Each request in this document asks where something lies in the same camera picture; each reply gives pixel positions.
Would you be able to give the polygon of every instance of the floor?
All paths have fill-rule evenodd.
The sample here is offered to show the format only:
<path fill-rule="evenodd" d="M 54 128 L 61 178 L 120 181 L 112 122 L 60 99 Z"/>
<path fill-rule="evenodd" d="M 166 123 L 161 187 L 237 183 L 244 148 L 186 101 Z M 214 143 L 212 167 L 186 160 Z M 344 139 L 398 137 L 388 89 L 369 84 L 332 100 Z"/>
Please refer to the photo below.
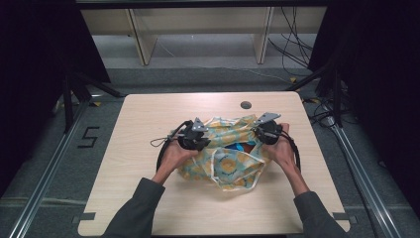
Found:
<path fill-rule="evenodd" d="M 286 39 L 281 35 L 270 37 L 282 49 Z M 300 39 L 309 46 L 313 46 L 316 35 L 302 35 Z M 134 40 L 129 36 L 98 36 L 94 41 L 110 74 L 112 84 L 127 93 L 154 93 L 157 91 L 233 91 L 253 90 L 244 85 L 228 85 L 223 88 L 203 83 L 188 84 L 188 77 L 200 73 L 208 76 L 232 78 L 232 80 L 255 80 L 264 78 L 264 85 L 255 85 L 257 90 L 272 90 L 270 83 L 276 82 L 287 86 L 291 78 L 302 78 L 310 73 L 299 63 L 284 57 L 273 45 L 268 45 L 264 64 L 257 64 L 252 46 L 251 36 L 247 35 L 179 35 L 161 36 L 158 38 L 152 60 L 148 66 L 141 66 L 137 56 Z M 293 44 L 288 44 L 287 50 L 301 60 L 301 51 Z M 155 85 L 154 75 L 170 75 L 177 77 L 182 83 Z M 145 75 L 143 81 L 138 81 L 137 75 Z M 315 98 L 314 87 L 317 81 L 302 88 L 299 92 L 303 99 Z M 81 116 L 78 129 L 69 138 L 68 148 L 59 162 L 52 181 L 42 197 L 41 206 L 32 217 L 27 237 L 78 237 L 77 219 L 83 212 L 84 204 L 94 183 L 101 158 L 111 137 L 118 112 L 124 99 L 113 98 L 102 91 L 91 88 L 95 98 L 87 106 Z M 74 108 L 80 108 L 74 100 Z M 308 115 L 322 112 L 319 103 L 305 103 Z M 64 128 L 62 103 L 57 104 L 55 116 L 46 128 L 42 139 L 33 152 L 33 157 L 23 164 L 7 192 L 0 200 L 0 237 L 7 237 L 19 219 L 26 202 L 33 194 L 37 184 L 49 162 L 54 156 L 55 149 L 62 138 Z M 378 162 L 374 147 L 364 133 L 361 125 L 357 124 L 357 117 L 353 114 L 344 115 L 344 129 L 353 148 L 358 153 L 363 166 L 374 187 L 390 212 L 400 237 L 417 237 L 420 234 L 420 221 L 398 189 L 386 168 Z M 346 165 L 346 158 L 342 153 L 335 134 L 320 123 L 313 124 L 321 150 L 330 169 L 343 205 L 351 217 L 353 224 L 349 232 L 351 237 L 375 237 L 372 223 L 376 230 L 376 237 L 386 237 L 379 220 L 370 205 L 367 213 L 362 197 L 353 182 L 351 173 Z M 83 135 L 100 138 L 93 149 L 80 149 L 85 145 Z"/>

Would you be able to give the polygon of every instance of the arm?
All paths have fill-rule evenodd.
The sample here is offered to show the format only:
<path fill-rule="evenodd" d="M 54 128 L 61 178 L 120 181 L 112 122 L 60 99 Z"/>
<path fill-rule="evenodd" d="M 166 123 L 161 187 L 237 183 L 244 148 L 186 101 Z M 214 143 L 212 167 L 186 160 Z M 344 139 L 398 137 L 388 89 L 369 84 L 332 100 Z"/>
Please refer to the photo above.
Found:
<path fill-rule="evenodd" d="M 281 124 L 288 133 L 289 125 Z M 263 145 L 269 157 L 281 166 L 295 195 L 294 203 L 303 223 L 305 237 L 348 237 L 343 228 L 330 216 L 318 195 L 310 191 L 300 170 L 294 163 L 294 154 L 289 142 L 279 137 L 274 145 Z"/>
<path fill-rule="evenodd" d="M 102 237 L 151 237 L 164 182 L 185 160 L 197 153 L 182 149 L 177 141 L 171 142 L 155 176 L 152 179 L 142 178 L 133 197 L 118 210 Z"/>

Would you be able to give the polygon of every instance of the wooden tabletop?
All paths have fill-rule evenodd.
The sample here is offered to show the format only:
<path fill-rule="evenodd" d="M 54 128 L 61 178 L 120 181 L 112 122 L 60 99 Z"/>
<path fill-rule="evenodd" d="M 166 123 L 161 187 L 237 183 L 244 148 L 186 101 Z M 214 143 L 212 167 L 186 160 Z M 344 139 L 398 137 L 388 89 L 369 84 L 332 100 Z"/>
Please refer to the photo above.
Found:
<path fill-rule="evenodd" d="M 244 101 L 251 109 L 241 108 Z M 165 137 L 185 120 L 215 116 L 238 118 L 280 113 L 276 122 L 290 124 L 299 148 L 302 173 L 327 210 L 344 212 L 300 98 L 295 92 L 228 92 L 135 94 L 126 97 L 85 207 L 94 220 L 80 221 L 82 236 L 102 235 L 118 209 L 133 195 L 142 177 L 152 178 Z M 222 191 L 211 181 L 190 181 L 177 172 L 164 184 L 154 235 L 226 235 L 301 233 L 293 191 L 281 168 L 270 163 L 257 186 L 248 191 Z M 350 229 L 348 221 L 339 221 Z"/>

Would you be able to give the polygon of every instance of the sleeve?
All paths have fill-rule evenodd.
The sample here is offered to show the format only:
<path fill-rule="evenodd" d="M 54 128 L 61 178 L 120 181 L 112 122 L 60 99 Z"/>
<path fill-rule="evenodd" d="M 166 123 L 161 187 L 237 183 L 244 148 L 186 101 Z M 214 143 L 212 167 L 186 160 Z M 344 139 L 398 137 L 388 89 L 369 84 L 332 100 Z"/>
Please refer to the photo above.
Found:
<path fill-rule="evenodd" d="M 296 196 L 294 204 L 302 220 L 305 237 L 349 237 L 343 228 L 330 216 L 315 192 L 307 191 Z"/>
<path fill-rule="evenodd" d="M 155 211 L 163 192 L 163 186 L 142 178 L 133 197 L 118 210 L 102 237 L 151 237 Z"/>

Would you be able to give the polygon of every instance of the patterned bag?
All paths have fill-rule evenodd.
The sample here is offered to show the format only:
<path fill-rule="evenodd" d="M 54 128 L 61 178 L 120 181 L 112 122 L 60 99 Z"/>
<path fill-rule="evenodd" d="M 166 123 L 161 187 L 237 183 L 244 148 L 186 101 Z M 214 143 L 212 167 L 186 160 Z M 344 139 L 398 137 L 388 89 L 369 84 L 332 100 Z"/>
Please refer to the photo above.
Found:
<path fill-rule="evenodd" d="M 224 191 L 253 188 L 270 162 L 261 149 L 263 143 L 251 131 L 257 119 L 255 115 L 214 117 L 205 123 L 210 144 L 179 167 L 179 173 L 185 179 L 213 180 Z"/>

